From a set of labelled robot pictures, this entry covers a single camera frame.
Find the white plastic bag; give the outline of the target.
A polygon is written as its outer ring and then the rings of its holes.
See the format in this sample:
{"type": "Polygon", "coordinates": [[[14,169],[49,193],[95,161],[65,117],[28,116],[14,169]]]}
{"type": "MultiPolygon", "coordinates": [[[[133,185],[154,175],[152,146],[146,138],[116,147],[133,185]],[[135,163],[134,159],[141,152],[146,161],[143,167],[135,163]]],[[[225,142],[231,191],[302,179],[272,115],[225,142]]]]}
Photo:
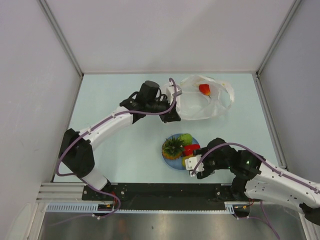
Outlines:
{"type": "MultiPolygon", "coordinates": [[[[175,109],[182,121],[205,120],[224,115],[235,102],[231,84],[209,76],[191,75],[177,83],[182,90],[175,109]],[[200,84],[209,84],[210,97],[199,91],[200,84]]],[[[165,94],[164,85],[160,88],[165,94]]]]}

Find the green fake apple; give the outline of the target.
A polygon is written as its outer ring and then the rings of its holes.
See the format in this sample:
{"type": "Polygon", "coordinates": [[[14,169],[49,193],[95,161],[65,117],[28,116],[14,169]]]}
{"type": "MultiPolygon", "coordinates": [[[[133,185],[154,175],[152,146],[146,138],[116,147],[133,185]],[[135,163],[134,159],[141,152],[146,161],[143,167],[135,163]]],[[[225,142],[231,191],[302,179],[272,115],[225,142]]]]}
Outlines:
{"type": "Polygon", "coordinates": [[[179,136],[179,140],[182,142],[182,146],[188,146],[193,143],[193,137],[189,133],[184,133],[179,136]]]}

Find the orange fake pineapple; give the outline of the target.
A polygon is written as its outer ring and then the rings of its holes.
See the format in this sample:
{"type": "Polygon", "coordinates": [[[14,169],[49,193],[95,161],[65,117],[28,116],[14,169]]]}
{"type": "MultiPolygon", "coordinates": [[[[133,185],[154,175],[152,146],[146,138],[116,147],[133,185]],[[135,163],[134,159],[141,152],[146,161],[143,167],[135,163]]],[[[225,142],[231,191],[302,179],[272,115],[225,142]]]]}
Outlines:
{"type": "Polygon", "coordinates": [[[161,153],[165,159],[176,160],[183,155],[184,141],[179,137],[174,137],[173,135],[170,138],[167,138],[161,146],[161,153]]]}

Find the red fake pepper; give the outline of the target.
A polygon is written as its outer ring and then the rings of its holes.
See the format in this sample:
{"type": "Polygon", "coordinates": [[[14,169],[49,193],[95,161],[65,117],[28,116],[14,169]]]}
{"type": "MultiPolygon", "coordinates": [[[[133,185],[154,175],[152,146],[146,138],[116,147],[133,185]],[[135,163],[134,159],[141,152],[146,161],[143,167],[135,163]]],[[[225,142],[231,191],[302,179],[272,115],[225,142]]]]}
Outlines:
{"type": "Polygon", "coordinates": [[[186,145],[183,147],[183,152],[182,152],[182,155],[184,157],[187,157],[187,156],[191,156],[193,155],[193,152],[195,150],[198,150],[200,149],[200,145],[199,144],[189,144],[189,145],[186,145]]]}

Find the yellow fake fruit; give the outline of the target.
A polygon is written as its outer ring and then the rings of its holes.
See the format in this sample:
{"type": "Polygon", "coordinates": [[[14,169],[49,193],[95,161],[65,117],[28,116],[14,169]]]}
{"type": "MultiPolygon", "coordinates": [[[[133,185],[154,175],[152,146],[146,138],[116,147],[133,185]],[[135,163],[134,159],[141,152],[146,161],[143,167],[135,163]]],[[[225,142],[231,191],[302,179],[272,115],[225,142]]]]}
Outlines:
{"type": "Polygon", "coordinates": [[[182,157],[181,164],[182,164],[182,166],[183,166],[184,169],[186,168],[186,161],[187,161],[190,157],[192,157],[192,155],[183,156],[183,157],[182,157]]]}

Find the blue plastic plate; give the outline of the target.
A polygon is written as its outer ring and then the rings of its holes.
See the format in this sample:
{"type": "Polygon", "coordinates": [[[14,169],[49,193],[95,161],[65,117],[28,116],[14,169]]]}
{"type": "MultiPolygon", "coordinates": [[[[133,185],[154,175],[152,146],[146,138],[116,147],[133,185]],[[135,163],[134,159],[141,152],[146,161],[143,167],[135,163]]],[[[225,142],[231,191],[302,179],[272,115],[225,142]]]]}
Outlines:
{"type": "MultiPolygon", "coordinates": [[[[178,133],[178,134],[174,134],[174,135],[171,135],[171,136],[174,136],[174,137],[176,137],[176,138],[179,138],[179,136],[181,135],[181,134],[183,134],[183,133],[178,133]]],[[[192,141],[192,144],[199,144],[198,143],[198,141],[193,137],[193,141],[192,141]]],[[[184,157],[183,155],[181,156],[181,157],[179,157],[178,159],[175,159],[175,160],[169,160],[169,159],[165,159],[164,157],[163,157],[163,159],[164,159],[164,161],[170,166],[170,167],[172,167],[173,169],[176,169],[176,170],[185,170],[185,168],[183,168],[183,166],[182,166],[182,157],[184,157]]]]}

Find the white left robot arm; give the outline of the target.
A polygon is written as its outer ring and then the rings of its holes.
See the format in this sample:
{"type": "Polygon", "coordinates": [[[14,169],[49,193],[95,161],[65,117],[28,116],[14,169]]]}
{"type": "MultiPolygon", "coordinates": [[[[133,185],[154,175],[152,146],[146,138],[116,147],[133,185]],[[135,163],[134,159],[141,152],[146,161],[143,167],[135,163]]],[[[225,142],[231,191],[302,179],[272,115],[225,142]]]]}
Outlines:
{"type": "Polygon", "coordinates": [[[100,200],[110,196],[109,180],[95,167],[94,151],[111,135],[128,127],[145,116],[158,116],[163,123],[181,120],[176,106],[181,88],[170,78],[165,88],[154,82],[145,81],[138,91],[124,99],[119,107],[101,121],[80,131],[68,129],[62,139],[55,172],[61,177],[60,164],[64,164],[100,200]]]}

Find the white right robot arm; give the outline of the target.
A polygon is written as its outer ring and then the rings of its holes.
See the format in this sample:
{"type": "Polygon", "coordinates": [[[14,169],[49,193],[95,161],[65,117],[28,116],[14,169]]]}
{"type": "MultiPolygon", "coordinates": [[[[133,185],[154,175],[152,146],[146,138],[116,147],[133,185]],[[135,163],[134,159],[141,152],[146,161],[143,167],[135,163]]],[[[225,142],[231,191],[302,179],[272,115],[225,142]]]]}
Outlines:
{"type": "Polygon", "coordinates": [[[303,214],[320,224],[320,185],[299,177],[266,160],[239,143],[221,138],[193,151],[197,163],[192,173],[206,178],[216,170],[234,174],[230,194],[237,201],[248,199],[271,202],[303,214]]]}

